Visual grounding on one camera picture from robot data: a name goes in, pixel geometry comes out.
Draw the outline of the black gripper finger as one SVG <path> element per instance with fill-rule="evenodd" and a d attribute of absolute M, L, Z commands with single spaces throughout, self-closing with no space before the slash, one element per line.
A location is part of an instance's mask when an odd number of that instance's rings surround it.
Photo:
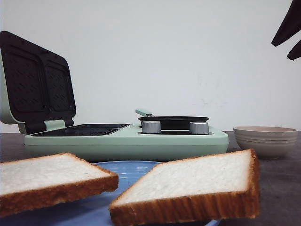
<path fill-rule="evenodd" d="M 287 58 L 290 60 L 295 60 L 301 57 L 301 40 L 290 50 Z"/>
<path fill-rule="evenodd" d="M 271 44 L 279 46 L 301 30 L 301 0 L 293 0 Z"/>

